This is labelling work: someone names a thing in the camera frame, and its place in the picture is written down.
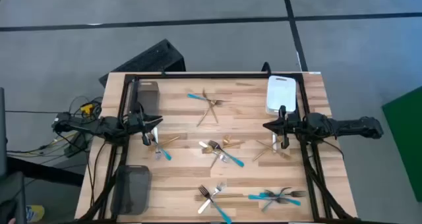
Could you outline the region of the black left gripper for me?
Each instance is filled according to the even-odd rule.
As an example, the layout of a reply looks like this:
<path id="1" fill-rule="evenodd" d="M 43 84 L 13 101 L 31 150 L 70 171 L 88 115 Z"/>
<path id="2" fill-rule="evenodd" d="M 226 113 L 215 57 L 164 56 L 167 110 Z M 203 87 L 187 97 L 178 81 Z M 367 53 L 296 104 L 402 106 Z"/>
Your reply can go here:
<path id="1" fill-rule="evenodd" d="M 142 133 L 142 142 L 145 146 L 150 146 L 151 141 L 149 134 L 152 129 L 161 123 L 162 116 L 159 115 L 147 115 L 143 112 L 131 113 L 127 118 L 127 133 L 133 135 L 136 133 Z"/>

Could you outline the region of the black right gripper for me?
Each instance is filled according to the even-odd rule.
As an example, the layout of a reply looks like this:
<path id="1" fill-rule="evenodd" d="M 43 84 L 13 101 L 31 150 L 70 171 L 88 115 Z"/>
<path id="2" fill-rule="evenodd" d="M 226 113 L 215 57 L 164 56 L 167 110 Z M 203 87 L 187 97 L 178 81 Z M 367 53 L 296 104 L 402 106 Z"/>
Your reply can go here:
<path id="1" fill-rule="evenodd" d="M 279 117 L 274 121 L 270 121 L 263 124 L 264 128 L 271 130 L 272 132 L 280 132 L 280 119 L 282 120 L 280 136 L 282 137 L 281 149 L 289 147 L 289 134 L 293 134 L 294 137 L 300 142 L 304 139 L 305 135 L 305 123 L 297 120 L 295 113 L 293 114 L 292 120 L 287 118 L 287 111 L 285 105 L 282 105 L 279 109 Z"/>

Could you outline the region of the gray translucent plastic bin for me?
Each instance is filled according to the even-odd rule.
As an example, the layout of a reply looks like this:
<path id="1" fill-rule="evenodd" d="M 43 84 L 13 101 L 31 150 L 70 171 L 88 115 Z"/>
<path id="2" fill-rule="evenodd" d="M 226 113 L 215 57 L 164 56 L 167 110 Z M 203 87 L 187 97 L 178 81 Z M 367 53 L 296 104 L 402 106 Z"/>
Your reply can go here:
<path id="1" fill-rule="evenodd" d="M 152 174 L 145 165 L 117 169 L 110 211 L 113 215 L 140 215 L 149 205 Z"/>
<path id="2" fill-rule="evenodd" d="M 135 105 L 147 115 L 159 114 L 160 90 L 156 81 L 138 81 Z"/>

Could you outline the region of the white plastic bin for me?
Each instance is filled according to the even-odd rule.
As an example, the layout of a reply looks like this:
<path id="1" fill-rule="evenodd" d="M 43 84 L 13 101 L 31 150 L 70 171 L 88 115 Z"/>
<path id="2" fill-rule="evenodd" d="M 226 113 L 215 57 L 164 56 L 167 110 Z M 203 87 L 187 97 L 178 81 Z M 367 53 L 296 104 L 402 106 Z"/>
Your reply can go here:
<path id="1" fill-rule="evenodd" d="M 281 106 L 287 113 L 296 110 L 296 80 L 283 76 L 270 76 L 266 94 L 266 112 L 277 115 Z"/>

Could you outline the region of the black perforated box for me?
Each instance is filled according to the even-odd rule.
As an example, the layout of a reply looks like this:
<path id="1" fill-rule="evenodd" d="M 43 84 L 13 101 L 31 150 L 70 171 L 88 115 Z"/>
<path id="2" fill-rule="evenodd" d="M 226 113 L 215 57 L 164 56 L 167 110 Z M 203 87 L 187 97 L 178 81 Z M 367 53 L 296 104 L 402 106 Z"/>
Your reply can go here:
<path id="1" fill-rule="evenodd" d="M 184 56 L 164 39 L 111 72 L 185 72 Z"/>

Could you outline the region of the black floor beam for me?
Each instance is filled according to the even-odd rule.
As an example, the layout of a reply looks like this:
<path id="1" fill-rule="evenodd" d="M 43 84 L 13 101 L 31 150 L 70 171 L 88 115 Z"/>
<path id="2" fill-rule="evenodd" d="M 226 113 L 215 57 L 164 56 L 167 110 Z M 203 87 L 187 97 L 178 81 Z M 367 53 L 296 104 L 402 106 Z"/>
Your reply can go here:
<path id="1" fill-rule="evenodd" d="M 17 159 L 14 157 L 7 158 L 7 174 L 21 172 L 25 177 L 39 179 L 60 184 L 68 184 L 73 186 L 82 186 L 84 175 L 32 163 L 29 161 Z"/>

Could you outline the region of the green panel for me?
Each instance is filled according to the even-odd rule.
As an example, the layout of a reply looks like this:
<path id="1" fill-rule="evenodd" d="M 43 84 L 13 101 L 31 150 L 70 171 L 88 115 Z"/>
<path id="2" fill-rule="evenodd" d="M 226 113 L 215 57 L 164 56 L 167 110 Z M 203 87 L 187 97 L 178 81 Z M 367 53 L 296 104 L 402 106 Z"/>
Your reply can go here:
<path id="1" fill-rule="evenodd" d="M 422 203 L 422 86 L 384 104 L 415 199 Z"/>

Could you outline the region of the yellow blue bag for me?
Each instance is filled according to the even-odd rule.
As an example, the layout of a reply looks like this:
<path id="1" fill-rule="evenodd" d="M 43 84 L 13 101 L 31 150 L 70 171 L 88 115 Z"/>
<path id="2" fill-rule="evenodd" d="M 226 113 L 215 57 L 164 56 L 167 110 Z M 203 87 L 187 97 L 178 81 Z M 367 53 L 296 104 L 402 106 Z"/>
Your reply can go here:
<path id="1" fill-rule="evenodd" d="M 41 205 L 26 205 L 27 223 L 37 223 L 43 219 L 45 208 Z"/>

